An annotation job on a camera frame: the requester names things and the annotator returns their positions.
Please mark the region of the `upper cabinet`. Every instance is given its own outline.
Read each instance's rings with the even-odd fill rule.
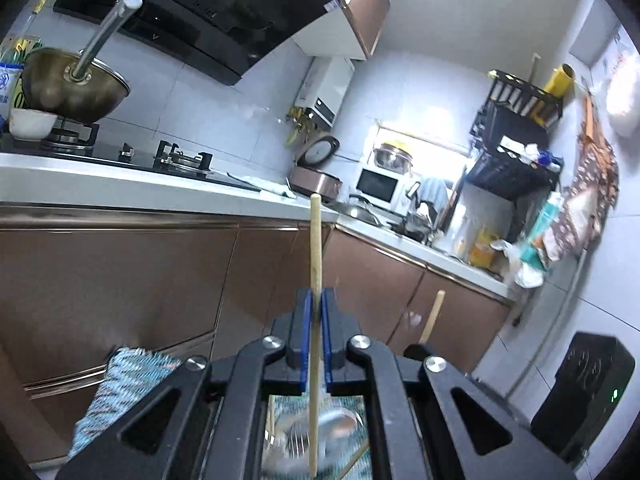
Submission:
[[[376,49],[389,0],[338,0],[327,14],[293,36],[308,56],[366,60]]]

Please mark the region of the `countertop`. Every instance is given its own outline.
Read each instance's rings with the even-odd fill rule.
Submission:
[[[309,220],[309,200],[178,176],[32,155],[0,153],[0,202],[97,206]],[[491,276],[392,231],[322,208],[336,223],[498,297],[514,297]]]

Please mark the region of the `microwave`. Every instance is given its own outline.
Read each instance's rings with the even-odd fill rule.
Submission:
[[[411,202],[405,193],[416,182],[418,178],[410,172],[399,174],[377,166],[363,166],[356,190],[374,206],[405,215]]]

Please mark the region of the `white sticker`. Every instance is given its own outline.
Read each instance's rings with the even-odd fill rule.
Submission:
[[[324,10],[327,12],[331,12],[338,7],[340,7],[340,2],[338,0],[331,0],[328,4],[324,4]]]

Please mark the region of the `metal bolt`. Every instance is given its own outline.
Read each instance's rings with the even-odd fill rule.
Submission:
[[[351,346],[359,350],[366,350],[371,346],[371,339],[365,335],[355,335],[351,338]]]
[[[427,370],[437,374],[447,367],[447,362],[442,357],[432,355],[424,360],[424,365],[427,367]]]
[[[277,350],[284,345],[284,341],[274,335],[268,335],[267,337],[262,338],[262,345],[269,350]]]
[[[191,372],[199,372],[207,366],[207,360],[200,355],[194,355],[187,359],[186,365],[187,370],[190,370]]]

